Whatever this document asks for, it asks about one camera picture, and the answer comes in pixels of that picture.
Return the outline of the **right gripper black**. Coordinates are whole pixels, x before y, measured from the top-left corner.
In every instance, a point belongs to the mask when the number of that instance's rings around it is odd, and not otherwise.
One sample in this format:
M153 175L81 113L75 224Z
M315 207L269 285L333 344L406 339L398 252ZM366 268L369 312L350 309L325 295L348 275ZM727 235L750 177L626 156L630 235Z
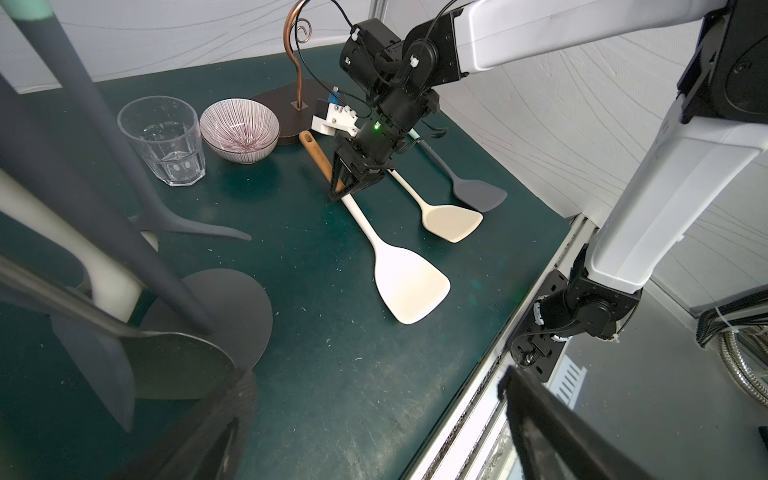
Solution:
M419 135L411 134L411 131L419 120L439 112L440 96L434 89L416 96L404 89L392 89L376 101L372 119L367 120L354 136L342 133L338 138L330 181L329 198L332 201L382 181L395 167L387 161L390 156L404 149L407 140L420 140Z

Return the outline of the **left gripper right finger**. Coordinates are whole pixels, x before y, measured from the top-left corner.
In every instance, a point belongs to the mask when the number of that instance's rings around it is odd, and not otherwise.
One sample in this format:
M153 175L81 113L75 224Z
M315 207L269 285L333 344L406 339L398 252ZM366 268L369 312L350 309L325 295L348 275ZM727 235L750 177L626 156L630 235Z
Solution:
M510 366L498 386L526 479L650 479L636 462L604 440L530 372Z

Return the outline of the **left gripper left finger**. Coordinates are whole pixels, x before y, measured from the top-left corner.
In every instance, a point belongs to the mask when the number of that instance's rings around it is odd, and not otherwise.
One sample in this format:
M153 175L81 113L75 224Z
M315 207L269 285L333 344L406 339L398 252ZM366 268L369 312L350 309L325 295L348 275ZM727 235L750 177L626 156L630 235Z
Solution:
M230 373L144 454L112 479L234 479L256 407L249 370Z

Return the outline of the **cream spatula mint handle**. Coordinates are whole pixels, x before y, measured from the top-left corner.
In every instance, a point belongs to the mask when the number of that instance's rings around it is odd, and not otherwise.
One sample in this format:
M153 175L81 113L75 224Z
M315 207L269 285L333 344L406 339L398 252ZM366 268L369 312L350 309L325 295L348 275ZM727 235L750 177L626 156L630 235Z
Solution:
M418 204L422 225L432 234L448 242L458 243L473 233L483 221L483 215L473 210L448 204L429 204L396 170L390 170L389 174Z

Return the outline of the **white spatula light wood handle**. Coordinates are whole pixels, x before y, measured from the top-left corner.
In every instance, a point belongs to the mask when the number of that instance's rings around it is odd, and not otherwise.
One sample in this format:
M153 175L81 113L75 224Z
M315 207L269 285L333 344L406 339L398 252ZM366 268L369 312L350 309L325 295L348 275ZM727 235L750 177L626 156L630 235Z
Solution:
M402 324L422 320L447 297L449 279L419 254L381 239L352 195L341 202L372 245L374 281L387 308Z

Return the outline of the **grey spatula mint handle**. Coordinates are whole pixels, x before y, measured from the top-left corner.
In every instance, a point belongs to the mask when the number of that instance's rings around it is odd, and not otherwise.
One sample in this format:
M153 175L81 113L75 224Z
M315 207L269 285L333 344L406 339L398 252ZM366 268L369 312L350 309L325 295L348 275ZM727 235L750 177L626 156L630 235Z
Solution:
M410 130L409 136L420 145L426 155L450 178L453 195L472 209L480 213L486 213L501 205L507 198L507 192L499 187L482 180L464 179L457 176L434 149L426 143L425 138L414 129Z

